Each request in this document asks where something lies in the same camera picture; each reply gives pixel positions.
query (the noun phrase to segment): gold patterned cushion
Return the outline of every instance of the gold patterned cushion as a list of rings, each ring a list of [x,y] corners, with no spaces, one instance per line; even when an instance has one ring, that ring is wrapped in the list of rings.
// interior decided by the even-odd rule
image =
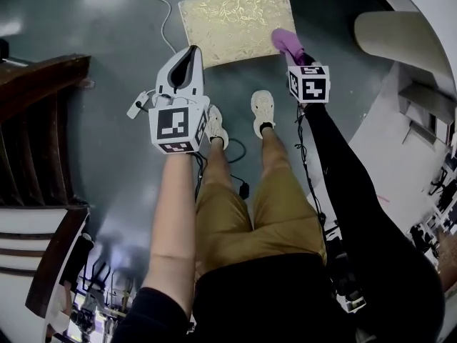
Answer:
[[[271,32],[295,31],[289,0],[185,0],[179,9],[205,68],[277,54]]]

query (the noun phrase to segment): gray floor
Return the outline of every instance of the gray floor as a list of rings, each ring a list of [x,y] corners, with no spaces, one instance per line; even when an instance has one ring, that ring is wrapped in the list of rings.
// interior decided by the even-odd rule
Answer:
[[[181,49],[187,43],[177,8],[180,0],[169,1],[174,10],[165,34]],[[349,140],[391,66],[358,50],[349,26],[357,14],[382,10],[381,5],[376,0],[291,0],[291,4],[306,50],[331,68],[328,111]],[[140,91],[155,86],[157,71],[171,56],[159,31],[165,14],[165,5],[156,0],[0,0],[0,31],[17,30],[7,37],[13,56],[31,61],[70,53],[93,56],[90,75],[96,88],[69,101],[74,188],[91,205],[89,229],[98,244],[94,256],[101,252],[113,268],[136,277],[137,284],[147,268],[164,156],[151,146],[147,115],[140,113],[132,121],[126,111]],[[261,174],[261,142],[252,129],[249,104],[258,89],[268,89],[276,99],[277,133],[305,184],[299,152],[293,148],[296,106],[287,94],[285,71],[280,56],[205,71],[206,94],[221,109],[229,135],[248,149],[246,158],[232,169],[250,183],[251,194]],[[315,159],[307,127],[305,137]],[[230,146],[228,157],[239,151],[236,144]]]

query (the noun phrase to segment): white sneaker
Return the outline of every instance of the white sneaker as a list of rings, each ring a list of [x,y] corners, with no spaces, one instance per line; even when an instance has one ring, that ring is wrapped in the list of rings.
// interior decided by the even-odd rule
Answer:
[[[262,139],[260,126],[266,122],[271,123],[273,128],[276,125],[273,122],[274,100],[271,93],[268,90],[258,90],[252,94],[251,109],[256,116],[256,119],[254,119],[254,132],[256,132],[259,139]]]
[[[212,137],[221,137],[224,140],[224,150],[229,145],[229,135],[222,127],[222,114],[217,106],[213,104],[208,110],[208,124],[206,125],[205,133],[210,142]]]

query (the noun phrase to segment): black shirt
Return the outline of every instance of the black shirt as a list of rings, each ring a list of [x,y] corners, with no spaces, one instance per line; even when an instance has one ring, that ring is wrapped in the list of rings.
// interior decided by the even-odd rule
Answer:
[[[223,267],[196,284],[194,333],[180,306],[142,288],[113,343],[170,339],[281,337],[302,342],[355,342],[351,318],[332,297],[321,258],[282,254]]]

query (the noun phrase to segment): khaki pants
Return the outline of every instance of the khaki pants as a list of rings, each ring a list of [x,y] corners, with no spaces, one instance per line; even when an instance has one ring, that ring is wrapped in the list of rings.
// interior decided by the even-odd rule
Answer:
[[[326,263],[321,225],[291,168],[273,170],[254,197],[254,223],[241,197],[222,184],[197,199],[197,277],[220,267],[288,253],[314,253]]]

